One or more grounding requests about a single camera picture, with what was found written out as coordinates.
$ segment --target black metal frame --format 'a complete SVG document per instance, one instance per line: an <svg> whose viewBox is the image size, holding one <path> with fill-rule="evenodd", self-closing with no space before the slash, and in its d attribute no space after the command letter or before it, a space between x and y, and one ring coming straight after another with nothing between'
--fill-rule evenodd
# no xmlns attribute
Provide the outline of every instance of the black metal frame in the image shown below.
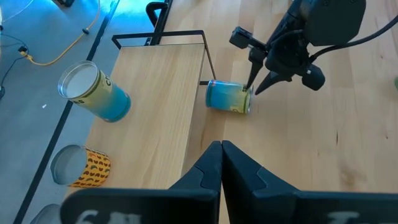
<svg viewBox="0 0 398 224"><path fill-rule="evenodd" d="M184 30L184 31L173 31L173 32L160 32L160 33L141 33L141 34L118 34L112 36L112 41L116 45L116 47L120 50L122 48L119 43L119 39L134 39L134 38L143 38L150 37L152 40L160 41L162 37L175 37L175 36L185 36L185 35L201 35L203 38L203 43L205 44L205 49L207 53L207 57L209 59L211 72L213 74L213 78L216 80L216 75L213 67L213 63L211 62L209 48L207 46L205 32L203 30ZM200 82L201 85L207 85L208 81Z"/></svg>
<svg viewBox="0 0 398 224"><path fill-rule="evenodd" d="M147 15L149 17L150 22L154 27L156 27L156 23L158 21L158 17L155 13L156 10L161 9L167 9L169 7L169 4L167 2L150 2L148 3L147 7L145 8L145 11L147 12Z"/></svg>
<svg viewBox="0 0 398 224"><path fill-rule="evenodd" d="M164 0L164 2L150 2L146 7L146 13L152 25L155 27L154 32L163 32L166 21L172 7L173 0ZM156 16L155 10L161 9L159 17ZM160 38L148 38L145 45L157 45Z"/></svg>

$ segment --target wooden board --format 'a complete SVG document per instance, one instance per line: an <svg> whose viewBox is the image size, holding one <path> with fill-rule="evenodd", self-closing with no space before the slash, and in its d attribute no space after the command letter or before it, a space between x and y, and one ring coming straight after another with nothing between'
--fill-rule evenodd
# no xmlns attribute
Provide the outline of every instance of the wooden board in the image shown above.
<svg viewBox="0 0 398 224"><path fill-rule="evenodd" d="M397 2L367 1L355 39L392 20L398 14ZM173 0L165 31L203 29L216 76L245 83L249 50L229 43L232 31L242 26L266 42L290 4ZM209 142L227 139L302 190L398 192L398 91L393 84L398 76L397 43L395 26L366 44L322 55L315 63L326 76L321 90L309 90L295 77L256 96L248 116L202 109L194 116L197 135L190 139L201 145L189 148L186 169ZM255 87L267 73L261 70ZM220 223L227 222L223 204Z"/></svg>
<svg viewBox="0 0 398 224"><path fill-rule="evenodd" d="M120 50L111 79L131 109L116 123L95 118L86 142L111 159L102 187L167 189L180 178L204 53L203 44Z"/></svg>

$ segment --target can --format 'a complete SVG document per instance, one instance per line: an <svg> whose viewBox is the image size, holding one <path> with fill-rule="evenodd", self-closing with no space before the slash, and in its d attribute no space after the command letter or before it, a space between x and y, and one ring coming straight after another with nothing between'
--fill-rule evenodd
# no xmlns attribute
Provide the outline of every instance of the can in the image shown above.
<svg viewBox="0 0 398 224"><path fill-rule="evenodd" d="M252 93L253 86L245 91L240 83L210 80L206 89L206 106L247 114L250 112Z"/></svg>
<svg viewBox="0 0 398 224"><path fill-rule="evenodd" d="M57 204L46 205L30 224L61 224L60 209Z"/></svg>
<svg viewBox="0 0 398 224"><path fill-rule="evenodd" d="M131 106L129 95L91 61L67 68L58 82L58 92L107 122L120 120Z"/></svg>
<svg viewBox="0 0 398 224"><path fill-rule="evenodd" d="M72 144L65 146L55 155L50 170L56 184L97 187L108 177L111 161L102 152Z"/></svg>

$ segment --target wooden table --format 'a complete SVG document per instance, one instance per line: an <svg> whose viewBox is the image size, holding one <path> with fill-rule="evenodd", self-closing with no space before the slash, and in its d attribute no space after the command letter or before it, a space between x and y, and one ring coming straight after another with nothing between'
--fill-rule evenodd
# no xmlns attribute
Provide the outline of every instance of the wooden table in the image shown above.
<svg viewBox="0 0 398 224"><path fill-rule="evenodd" d="M228 42L231 32L241 26L266 42L289 5L290 0L174 0L165 31L203 29L217 78L245 83L248 50ZM397 0L367 1L355 39L396 14ZM185 167L212 140L225 139L302 190L398 192L397 43L395 26L366 44L322 55L316 61L326 76L321 90L309 90L295 77L256 96L248 116L194 111L191 141L196 138L201 147L189 148ZM267 73L261 70L255 86ZM223 205L220 223L227 222Z"/></svg>
<svg viewBox="0 0 398 224"><path fill-rule="evenodd" d="M95 118L85 144L111 159L102 187L167 189L180 178L204 54L204 44L121 48L111 79L131 109L116 123Z"/></svg>

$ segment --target black metal rod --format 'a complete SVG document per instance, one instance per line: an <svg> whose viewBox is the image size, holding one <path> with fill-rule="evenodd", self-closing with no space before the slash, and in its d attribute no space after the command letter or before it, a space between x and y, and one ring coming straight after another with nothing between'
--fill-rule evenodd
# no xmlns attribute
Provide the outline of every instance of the black metal rod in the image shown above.
<svg viewBox="0 0 398 224"><path fill-rule="evenodd" d="M169 4L166 2L150 2L148 3L147 7L145 8L145 11L149 17L150 22L154 27L156 27L156 23L158 21L158 17L155 13L156 10L158 9L167 9L169 7Z"/></svg>

